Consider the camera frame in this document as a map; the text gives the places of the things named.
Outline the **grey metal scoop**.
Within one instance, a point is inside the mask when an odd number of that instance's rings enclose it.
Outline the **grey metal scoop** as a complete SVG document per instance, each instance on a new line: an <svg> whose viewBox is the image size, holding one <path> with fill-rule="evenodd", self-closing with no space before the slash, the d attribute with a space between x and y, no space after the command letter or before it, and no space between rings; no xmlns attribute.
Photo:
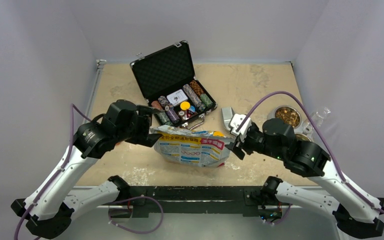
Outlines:
<svg viewBox="0 0 384 240"><path fill-rule="evenodd" d="M228 107L222 107L221 108L222 124L228 132L230 132L232 129L230 126L230 122L231 122L234 115L235 115L235 112L234 112L232 107L228 106Z"/></svg>

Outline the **pet food bag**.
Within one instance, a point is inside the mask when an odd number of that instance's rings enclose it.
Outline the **pet food bag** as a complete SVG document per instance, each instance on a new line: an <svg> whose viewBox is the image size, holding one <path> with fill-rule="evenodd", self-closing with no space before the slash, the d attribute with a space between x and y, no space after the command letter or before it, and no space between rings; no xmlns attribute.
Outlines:
<svg viewBox="0 0 384 240"><path fill-rule="evenodd" d="M196 131L162 125L151 128L152 134L161 134L154 150L166 161L200 168L222 166L230 156L227 145L234 141L219 131Z"/></svg>

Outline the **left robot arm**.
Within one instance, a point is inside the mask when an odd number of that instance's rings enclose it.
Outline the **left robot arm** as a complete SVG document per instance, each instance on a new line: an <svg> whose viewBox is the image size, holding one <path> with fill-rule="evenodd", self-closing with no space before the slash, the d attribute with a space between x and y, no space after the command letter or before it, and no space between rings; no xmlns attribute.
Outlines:
<svg viewBox="0 0 384 240"><path fill-rule="evenodd" d="M161 137L149 132L157 112L157 108L119 99L106 113L72 129L66 152L49 176L30 196L11 204L20 218L16 229L25 226L36 239L51 240L98 206L140 199L141 195L134 195L130 185L117 175L80 193L70 192L84 173L117 144L152 147Z"/></svg>

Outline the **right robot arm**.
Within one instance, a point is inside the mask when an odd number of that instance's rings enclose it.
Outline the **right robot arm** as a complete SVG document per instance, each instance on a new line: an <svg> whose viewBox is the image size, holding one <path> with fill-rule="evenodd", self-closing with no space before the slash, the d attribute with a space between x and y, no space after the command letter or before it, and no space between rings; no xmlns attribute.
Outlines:
<svg viewBox="0 0 384 240"><path fill-rule="evenodd" d="M292 173L322 187L319 194L270 176L256 198L264 204L292 204L309 209L336 223L339 230L357 238L380 237L384 223L384 198L376 198L362 190L336 169L333 159L322 147L296 137L294 128L278 118L267 120L259 128L244 114L235 114L229 121L235 141L227 148L239 159L252 153L263 154L283 162Z"/></svg>

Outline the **grey double pet bowl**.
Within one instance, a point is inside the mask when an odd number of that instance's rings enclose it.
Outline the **grey double pet bowl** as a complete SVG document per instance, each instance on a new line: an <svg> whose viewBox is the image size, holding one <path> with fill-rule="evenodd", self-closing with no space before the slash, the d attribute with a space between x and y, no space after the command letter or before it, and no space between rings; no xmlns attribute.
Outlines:
<svg viewBox="0 0 384 240"><path fill-rule="evenodd" d="M294 129L295 135L299 140L310 141L313 139L309 133L304 133L303 118L298 110L289 105L280 105L273 108L267 115L267 120L278 118L285 123L291 125Z"/></svg>

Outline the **yellow dealer chip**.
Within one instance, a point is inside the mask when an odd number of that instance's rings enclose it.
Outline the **yellow dealer chip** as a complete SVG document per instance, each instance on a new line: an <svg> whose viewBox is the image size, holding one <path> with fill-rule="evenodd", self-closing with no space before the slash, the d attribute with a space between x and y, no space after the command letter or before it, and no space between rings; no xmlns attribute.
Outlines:
<svg viewBox="0 0 384 240"><path fill-rule="evenodd" d="M183 101L183 102L180 104L180 109L181 109L182 111L186 111L186 110L188 110L190 107L191 107L191 104L190 104L188 101Z"/></svg>

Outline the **white playing card box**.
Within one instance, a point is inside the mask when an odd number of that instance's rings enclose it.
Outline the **white playing card box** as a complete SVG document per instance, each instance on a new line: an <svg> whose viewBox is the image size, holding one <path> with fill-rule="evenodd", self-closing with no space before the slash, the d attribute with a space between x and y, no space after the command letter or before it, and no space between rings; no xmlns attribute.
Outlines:
<svg viewBox="0 0 384 240"><path fill-rule="evenodd" d="M189 98L182 89L174 91L166 96L168 102L173 106L178 106L182 102L186 102Z"/></svg>

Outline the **clear water bottle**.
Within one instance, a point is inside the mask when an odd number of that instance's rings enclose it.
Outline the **clear water bottle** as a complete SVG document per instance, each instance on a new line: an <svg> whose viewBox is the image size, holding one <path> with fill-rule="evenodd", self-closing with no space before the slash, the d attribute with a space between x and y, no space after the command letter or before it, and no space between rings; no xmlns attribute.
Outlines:
<svg viewBox="0 0 384 240"><path fill-rule="evenodd" d="M302 124L302 132L309 135L316 127L321 127L323 122L329 118L331 110L328 107L321 107L313 111Z"/></svg>

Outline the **black poker chip case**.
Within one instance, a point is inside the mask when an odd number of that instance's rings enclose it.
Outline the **black poker chip case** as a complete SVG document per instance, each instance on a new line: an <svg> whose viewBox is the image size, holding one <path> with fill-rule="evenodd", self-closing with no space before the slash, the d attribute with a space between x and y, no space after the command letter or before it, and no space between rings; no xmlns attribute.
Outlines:
<svg viewBox="0 0 384 240"><path fill-rule="evenodd" d="M161 113L155 114L160 125L187 127L195 120L204 120L218 107L196 77L186 40L142 56L129 65L147 104L161 106ZM167 95L180 89L188 96L191 105L188 110L181 110L180 105L173 106L167 100Z"/></svg>

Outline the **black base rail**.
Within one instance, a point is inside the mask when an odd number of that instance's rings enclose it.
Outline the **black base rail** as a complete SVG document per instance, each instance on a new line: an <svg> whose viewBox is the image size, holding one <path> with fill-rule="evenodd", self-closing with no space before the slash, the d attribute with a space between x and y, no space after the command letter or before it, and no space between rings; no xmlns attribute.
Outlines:
<svg viewBox="0 0 384 240"><path fill-rule="evenodd" d="M261 186L132 186L109 206L126 207L134 218L151 213L233 214L279 220L288 204L278 202Z"/></svg>

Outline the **aluminium frame rail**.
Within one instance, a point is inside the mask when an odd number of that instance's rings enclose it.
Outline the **aluminium frame rail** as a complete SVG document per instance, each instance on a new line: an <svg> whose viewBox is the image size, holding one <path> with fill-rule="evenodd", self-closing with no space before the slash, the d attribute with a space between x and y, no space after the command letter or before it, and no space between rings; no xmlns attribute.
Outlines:
<svg viewBox="0 0 384 240"><path fill-rule="evenodd" d="M38 238L54 239L67 229L75 217L86 211L88 203L96 198L99 191L90 190L83 196L69 195L78 180L93 166L98 158L90 157L97 136L97 123L88 119L74 129L70 121L70 139L66 151L40 187L28 199L25 206L30 233Z"/></svg>

